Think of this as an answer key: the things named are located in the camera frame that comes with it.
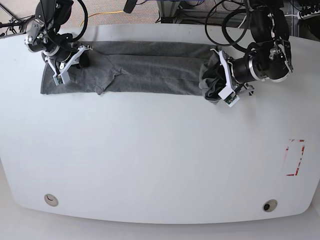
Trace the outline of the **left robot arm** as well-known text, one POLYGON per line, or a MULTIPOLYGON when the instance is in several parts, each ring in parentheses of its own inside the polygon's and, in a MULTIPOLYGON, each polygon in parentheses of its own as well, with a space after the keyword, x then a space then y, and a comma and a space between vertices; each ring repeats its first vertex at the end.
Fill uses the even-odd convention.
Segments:
POLYGON ((245 0, 244 8, 228 14, 221 31, 227 43, 214 44, 208 63, 201 67, 199 88, 210 101, 220 101, 219 93, 231 88, 232 95, 254 93, 252 82, 283 81, 293 72, 290 29, 281 0, 245 0), (239 45, 241 36, 234 40, 227 32, 227 23, 234 16, 245 14, 244 31, 251 32, 253 42, 247 47, 239 45))

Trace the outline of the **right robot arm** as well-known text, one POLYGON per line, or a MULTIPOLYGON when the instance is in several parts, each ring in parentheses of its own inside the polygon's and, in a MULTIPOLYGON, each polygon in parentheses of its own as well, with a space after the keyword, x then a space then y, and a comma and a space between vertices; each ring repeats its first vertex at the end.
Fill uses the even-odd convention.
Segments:
POLYGON ((86 68, 90 65, 85 53, 92 48, 80 44, 79 40, 86 32, 89 15, 82 0, 78 3, 84 13, 82 30, 77 36, 71 33, 60 34, 60 28, 70 18, 72 0, 41 0, 36 7, 35 19, 25 37, 25 45, 32 53, 41 52, 44 61, 53 71, 56 85, 66 84, 70 80, 68 70, 71 66, 86 68))

